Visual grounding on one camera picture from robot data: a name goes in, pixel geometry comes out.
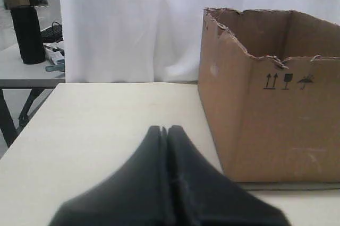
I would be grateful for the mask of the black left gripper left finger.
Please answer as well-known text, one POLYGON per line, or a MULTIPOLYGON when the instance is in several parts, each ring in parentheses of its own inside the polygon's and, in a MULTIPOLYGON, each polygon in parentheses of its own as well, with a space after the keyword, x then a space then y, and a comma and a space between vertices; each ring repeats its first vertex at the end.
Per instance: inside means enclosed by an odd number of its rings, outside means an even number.
POLYGON ((51 225, 169 225, 166 130, 151 126, 110 177, 65 202, 51 225))

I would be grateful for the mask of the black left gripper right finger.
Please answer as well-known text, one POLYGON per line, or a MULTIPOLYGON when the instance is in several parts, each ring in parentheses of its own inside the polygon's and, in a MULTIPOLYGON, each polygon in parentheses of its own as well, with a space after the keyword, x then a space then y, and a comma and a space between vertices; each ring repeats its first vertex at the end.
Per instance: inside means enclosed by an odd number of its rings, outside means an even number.
POLYGON ((289 225, 284 213, 228 179, 181 126, 167 134, 167 167, 176 225, 289 225))

